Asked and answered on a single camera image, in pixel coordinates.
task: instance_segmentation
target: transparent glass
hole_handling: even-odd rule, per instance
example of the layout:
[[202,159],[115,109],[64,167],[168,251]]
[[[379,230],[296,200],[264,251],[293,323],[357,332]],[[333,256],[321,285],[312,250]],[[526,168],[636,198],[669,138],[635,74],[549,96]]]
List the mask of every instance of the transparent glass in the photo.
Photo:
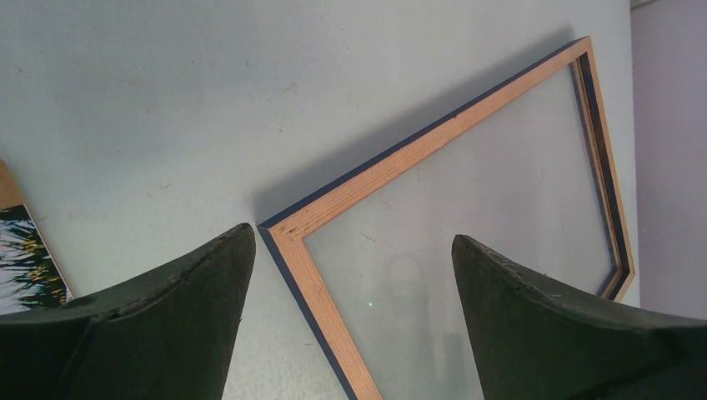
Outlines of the transparent glass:
[[305,239],[383,398],[483,398],[463,233],[590,293],[612,270],[568,68]]

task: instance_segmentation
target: printed picture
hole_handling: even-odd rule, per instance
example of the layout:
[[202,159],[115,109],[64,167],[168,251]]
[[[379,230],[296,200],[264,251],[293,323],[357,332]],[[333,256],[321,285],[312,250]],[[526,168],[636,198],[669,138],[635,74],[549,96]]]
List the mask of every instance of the printed picture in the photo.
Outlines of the printed picture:
[[55,308],[71,299],[27,208],[0,210],[0,314]]

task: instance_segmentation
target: black object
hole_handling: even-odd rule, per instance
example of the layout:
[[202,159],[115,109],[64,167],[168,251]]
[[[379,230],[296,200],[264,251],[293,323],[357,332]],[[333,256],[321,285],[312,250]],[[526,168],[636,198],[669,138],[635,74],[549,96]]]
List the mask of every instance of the black object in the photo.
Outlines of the black object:
[[470,237],[452,257],[486,400],[707,398],[707,322],[582,292]]
[[254,256],[241,224],[62,308],[0,317],[0,398],[220,399]]

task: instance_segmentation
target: stain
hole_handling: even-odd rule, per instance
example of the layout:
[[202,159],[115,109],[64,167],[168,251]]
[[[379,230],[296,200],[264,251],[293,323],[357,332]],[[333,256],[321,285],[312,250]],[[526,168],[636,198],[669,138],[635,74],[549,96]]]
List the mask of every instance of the stain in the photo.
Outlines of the stain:
[[375,240],[375,239],[373,239],[372,237],[366,235],[366,234],[363,233],[363,232],[359,232],[359,235],[363,236],[364,238],[367,238],[368,240],[370,240],[370,241],[373,242],[373,243],[376,243],[376,240]]
[[296,82],[290,83],[289,86],[287,86],[287,88],[285,88],[285,90],[283,90],[283,93],[286,93],[286,92],[290,92],[293,95],[297,96],[299,94],[299,88],[297,87],[297,83]]

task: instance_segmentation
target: empty frame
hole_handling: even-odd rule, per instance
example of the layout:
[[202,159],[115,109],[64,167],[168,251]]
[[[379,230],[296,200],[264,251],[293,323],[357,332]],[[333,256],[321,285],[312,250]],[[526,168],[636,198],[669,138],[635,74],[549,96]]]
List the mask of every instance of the empty frame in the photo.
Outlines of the empty frame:
[[381,395],[304,239],[566,67],[571,69],[574,78],[577,107],[613,260],[612,270],[599,294],[616,301],[624,296],[634,277],[634,261],[594,53],[591,40],[584,37],[568,43],[259,226],[268,249],[350,398],[376,399]]

